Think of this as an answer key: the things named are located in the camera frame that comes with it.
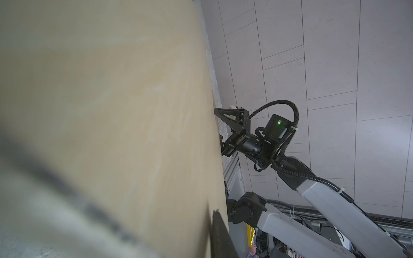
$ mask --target white tiled wall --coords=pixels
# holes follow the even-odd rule
[[[413,8],[410,0],[202,0],[224,106],[299,108],[286,150],[344,187],[366,212],[413,219]],[[251,120],[252,132],[285,105]],[[239,153],[244,184],[310,205]]]

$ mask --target wooden board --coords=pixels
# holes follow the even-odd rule
[[[226,213],[191,0],[0,4],[0,125],[167,257],[209,256]]]

